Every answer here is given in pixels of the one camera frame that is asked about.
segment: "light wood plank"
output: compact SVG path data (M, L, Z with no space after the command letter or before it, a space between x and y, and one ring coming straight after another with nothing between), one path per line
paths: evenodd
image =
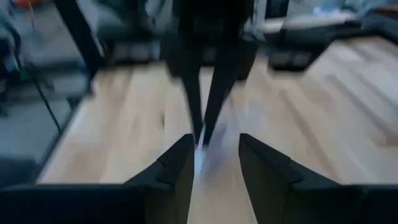
M189 223L256 223L238 137L249 133L342 184L398 183L398 48L378 38L335 42L302 78L281 78L258 58L234 86L195 174ZM211 69L202 69L203 115ZM191 124L183 86L163 64L102 72L40 182L124 182Z

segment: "black pole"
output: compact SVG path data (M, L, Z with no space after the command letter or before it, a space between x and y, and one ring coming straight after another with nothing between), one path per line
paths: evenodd
M76 0L54 0L54 3L85 61L91 82L100 66L105 63L93 38L93 33Z

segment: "black leg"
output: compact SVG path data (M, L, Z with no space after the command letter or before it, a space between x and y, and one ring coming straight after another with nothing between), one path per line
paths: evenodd
M183 40L174 40L167 42L163 54L171 76L181 78L184 85L197 144L203 126L199 84L200 49Z
M228 97L235 81L247 79L256 58L256 52L257 46L248 42L237 42L219 47L207 102L204 144L210 142L224 100Z

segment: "black cable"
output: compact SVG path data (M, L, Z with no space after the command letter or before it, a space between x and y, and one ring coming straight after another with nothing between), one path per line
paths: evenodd
M61 133L61 126L60 126L60 124L58 123L57 118L55 117L54 113L52 112L51 107L50 107L50 104L49 104L49 101L48 101L48 100L46 99L46 97L44 96L43 91L42 91L42 89L40 88L40 85L39 85L39 83L37 82L36 77L33 78L33 83L34 83L34 85L35 85L37 91L39 92L39 95L40 95L41 99L43 100L43 102L44 102L44 104L45 104L45 107L47 108L47 111L50 113L50 116L51 116L53 122L55 123L55 125L56 125L56 127L57 127L57 129L58 129L58 132Z

